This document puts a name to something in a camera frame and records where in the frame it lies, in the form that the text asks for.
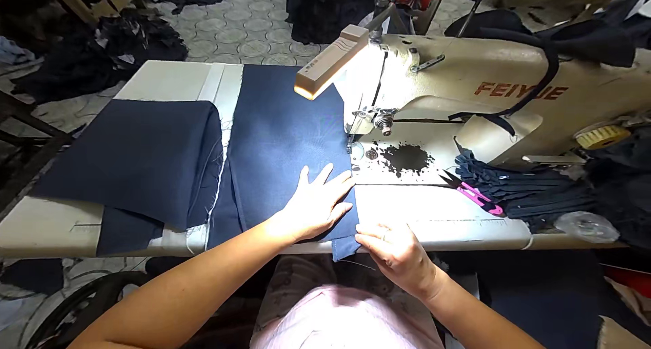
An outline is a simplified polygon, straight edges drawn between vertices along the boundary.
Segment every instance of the hand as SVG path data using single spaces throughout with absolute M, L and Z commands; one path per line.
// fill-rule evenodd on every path
M 379 270 L 407 293 L 426 301 L 440 291 L 445 272 L 434 265 L 406 224 L 357 225 L 355 240 L 370 251 Z
M 347 170 L 325 182 L 332 168 L 332 163 L 328 163 L 310 184 L 307 179 L 309 169 L 304 166 L 294 196 L 272 217 L 279 228 L 287 229 L 285 232 L 292 243 L 317 237 L 353 208 L 352 203 L 337 203 L 355 185 L 352 173 Z

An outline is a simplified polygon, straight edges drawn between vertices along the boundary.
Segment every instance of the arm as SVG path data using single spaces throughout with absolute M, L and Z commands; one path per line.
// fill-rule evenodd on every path
M 69 349 L 178 348 L 248 278 L 289 245 L 318 236 L 351 207 L 337 203 L 354 182 L 346 171 L 312 184 L 307 166 L 281 212 L 241 235 L 161 274 L 93 322 Z
M 464 348 L 543 349 L 434 265 L 407 225 L 359 225 L 357 232 L 382 273 L 424 303 Z

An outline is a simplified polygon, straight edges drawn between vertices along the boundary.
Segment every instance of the pink thread snips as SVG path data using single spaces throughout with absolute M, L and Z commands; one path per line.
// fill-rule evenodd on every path
M 496 215 L 498 217 L 506 217 L 504 211 L 502 210 L 502 207 L 497 205 L 495 202 L 491 201 L 489 198 L 485 197 L 483 194 L 479 192 L 476 188 L 469 186 L 465 182 L 461 181 L 458 177 L 452 175 L 449 173 L 447 170 L 441 170 L 445 172 L 445 174 L 448 176 L 447 178 L 442 175 L 439 172 L 439 176 L 441 179 L 444 179 L 448 185 L 451 187 L 459 190 L 461 194 L 466 195 L 470 200 L 475 202 L 475 204 L 479 205 L 483 210 L 485 210 L 488 213 L 491 213 L 492 215 Z

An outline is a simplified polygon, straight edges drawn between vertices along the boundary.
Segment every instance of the dark blue cloth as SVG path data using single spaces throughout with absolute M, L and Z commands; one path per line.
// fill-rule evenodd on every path
M 604 280 L 590 250 L 438 253 L 456 270 L 476 271 L 480 298 L 546 348 L 594 349 L 610 317 L 651 343 L 651 330 Z
M 24 259 L 3 269 L 0 283 L 53 295 L 63 288 L 61 259 Z
M 163 236 L 164 226 L 165 223 L 146 215 L 104 206 L 95 255 L 102 257 L 144 250 L 152 239 Z
M 132 251 L 207 221 L 221 153 L 211 102 L 112 100 L 31 194 L 104 204 L 98 254 Z
M 265 221 L 285 206 L 296 191 L 304 165 L 310 168 L 310 181 L 329 162 L 334 164 L 330 178 L 350 170 L 342 123 L 344 102 L 333 86 L 314 101 L 296 94 L 294 80 L 299 69 L 244 66 L 227 157 L 242 230 Z M 222 175 L 222 185 L 226 182 Z M 221 188 L 217 204 L 229 187 Z M 355 203 L 353 190 L 344 201 Z M 223 212 L 215 211 L 215 218 L 219 213 Z M 232 214 L 229 219 L 235 223 Z M 337 261 L 359 247 L 353 237 L 356 224 L 353 207 L 316 240 L 332 240 L 333 260 Z M 232 225 L 215 223 L 208 247 L 225 241 L 232 231 Z
M 219 195 L 215 209 L 212 211 L 210 233 L 208 233 L 208 248 L 220 245 L 244 232 L 235 203 L 235 189 L 231 178 L 231 160 L 229 158 L 226 158 L 226 162 L 224 162 L 220 180 Z

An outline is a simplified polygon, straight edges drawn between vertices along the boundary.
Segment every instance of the industrial sewing machine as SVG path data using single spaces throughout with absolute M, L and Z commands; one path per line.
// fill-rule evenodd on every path
M 615 142 L 628 133 L 603 125 L 651 107 L 651 52 L 639 49 L 631 68 L 561 61 L 554 79 L 534 100 L 504 117 L 515 136 L 482 117 L 448 121 L 456 112 L 499 112 L 516 104 L 545 74 L 543 51 L 506 40 L 383 35 L 374 25 L 392 14 L 389 8 L 366 28 L 349 25 L 297 72 L 295 91 L 310 99 L 334 81 L 344 100 L 354 170 L 378 157 L 377 147 L 369 146 L 383 139 L 388 141 L 385 156 L 395 156 L 396 147 L 413 142 L 434 159 L 446 148 L 448 161 L 437 166 L 449 167 L 456 154 L 453 136 L 479 160 L 522 164 L 527 155 L 560 155 L 578 146 L 576 137 L 594 146 Z M 360 135 L 368 135 L 367 141 L 356 150 Z M 389 144 L 393 154 L 386 151 Z M 427 177 L 434 163 L 425 163 L 421 169 L 408 166 L 416 173 L 407 179 L 404 172 L 387 179 L 365 171 L 368 178 L 358 182 L 436 184 L 434 173 Z

